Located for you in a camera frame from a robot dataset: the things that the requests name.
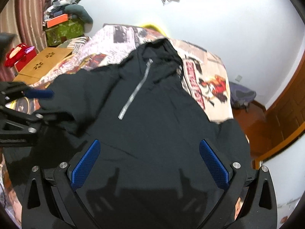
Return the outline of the black zip hoodie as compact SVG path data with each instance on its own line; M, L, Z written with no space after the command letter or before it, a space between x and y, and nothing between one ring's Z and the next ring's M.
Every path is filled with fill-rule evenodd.
M120 64L58 76L53 98L39 101L40 114L56 116L41 143L4 149L18 200L33 166L54 168L97 139L100 155L78 195L102 228L197 228L222 195L200 141L246 167L250 146L236 120L208 119L182 88L181 65L160 39Z

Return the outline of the pile of clutter clothes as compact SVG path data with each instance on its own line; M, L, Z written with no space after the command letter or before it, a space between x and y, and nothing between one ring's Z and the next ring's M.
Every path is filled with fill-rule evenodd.
M44 11L43 20L47 21L55 17L55 13L63 11L68 5L78 4L80 0L51 0L51 5Z

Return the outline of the red gift box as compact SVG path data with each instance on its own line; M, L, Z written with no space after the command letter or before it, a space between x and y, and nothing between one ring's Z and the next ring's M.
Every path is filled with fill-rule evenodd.
M35 46L25 49L23 56L14 65L16 71L20 72L36 55L37 53Z

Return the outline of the red plush toy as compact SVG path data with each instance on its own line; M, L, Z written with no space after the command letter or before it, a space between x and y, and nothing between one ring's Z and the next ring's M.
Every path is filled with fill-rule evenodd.
M27 46L26 44L21 43L13 48L9 53L7 53L4 63L5 67L13 67L15 63L23 56L25 49L28 47L31 46Z

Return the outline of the orange shoe box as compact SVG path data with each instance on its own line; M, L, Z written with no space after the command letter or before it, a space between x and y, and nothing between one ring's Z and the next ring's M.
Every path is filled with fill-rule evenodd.
M66 22L66 21L68 21L68 19L69 19L69 17L67 14L62 14L57 17L54 17L54 18L50 19L49 21L47 21L47 23L46 23L47 28L51 28L53 26L56 26L57 24Z

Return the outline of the striped red curtain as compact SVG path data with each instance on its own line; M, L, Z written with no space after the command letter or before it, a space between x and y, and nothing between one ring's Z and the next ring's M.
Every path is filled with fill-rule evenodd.
M4 66L5 55L20 43L34 46L36 52L47 47L43 13L51 0L1 0L1 81L12 81L14 74Z

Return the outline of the wooden door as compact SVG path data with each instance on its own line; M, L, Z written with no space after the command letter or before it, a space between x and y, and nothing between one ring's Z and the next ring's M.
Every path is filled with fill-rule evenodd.
M271 147L253 160L255 169L259 169L264 161L284 151L304 134L304 56L288 85L265 115Z

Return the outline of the newspaper print bed quilt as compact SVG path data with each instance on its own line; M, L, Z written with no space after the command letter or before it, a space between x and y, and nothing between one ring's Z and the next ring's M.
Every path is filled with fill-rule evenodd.
M107 25L69 61L69 67L91 71L120 64L137 47L160 39L143 28ZM197 102L213 123L233 119L230 88L222 61L210 52L181 40L167 39L182 65L177 69L182 88Z

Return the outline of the dark green pillow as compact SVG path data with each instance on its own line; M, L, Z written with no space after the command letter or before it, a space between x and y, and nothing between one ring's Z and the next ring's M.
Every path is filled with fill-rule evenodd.
M70 4L64 8L66 14L73 14L79 17L84 23L93 24L92 17L88 14L85 8L78 4Z

